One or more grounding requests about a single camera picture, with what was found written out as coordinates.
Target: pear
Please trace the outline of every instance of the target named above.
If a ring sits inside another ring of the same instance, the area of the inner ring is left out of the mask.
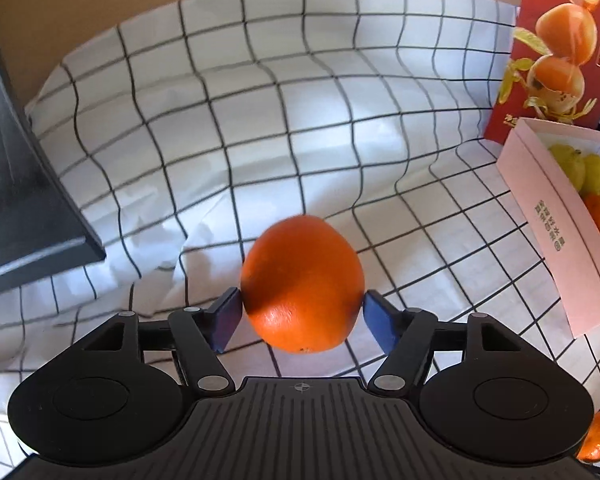
[[[584,184],[581,192],[583,195],[595,193],[600,195],[600,156],[591,153],[584,157],[586,168]]]
[[[580,150],[568,144],[554,144],[549,151],[579,193],[586,179],[585,163]]]

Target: pink cardboard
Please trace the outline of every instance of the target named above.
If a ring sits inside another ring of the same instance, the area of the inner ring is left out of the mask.
[[[567,137],[600,143],[600,132],[520,118],[497,162],[538,240],[578,337],[600,324],[600,232],[539,139],[543,133],[564,136],[570,144]]]

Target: white checkered cloth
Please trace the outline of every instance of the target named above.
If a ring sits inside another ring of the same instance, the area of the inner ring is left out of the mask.
[[[122,310],[164,319],[238,284],[273,222],[308,213],[351,243],[366,286],[442,320],[487,312],[600,408],[600,327],[573,340],[536,241],[480,139],[516,8],[492,0],[183,0],[69,54],[32,128],[107,250],[0,294],[0,478],[23,459],[13,389]],[[220,357],[244,376],[355,376],[347,342],[293,355],[243,319]],[[168,354],[146,361],[176,377]],[[439,352],[436,370],[459,361]]]

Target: logo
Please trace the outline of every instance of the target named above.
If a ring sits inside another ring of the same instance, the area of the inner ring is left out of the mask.
[[[294,386],[295,390],[298,390],[301,394],[305,393],[311,386],[307,383],[298,383]]]

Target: open fruit box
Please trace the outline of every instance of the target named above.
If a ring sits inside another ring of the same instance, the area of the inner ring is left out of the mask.
[[[600,232],[548,151],[558,143],[600,156],[600,132],[519,118],[497,167],[533,229],[578,337],[600,324]]]

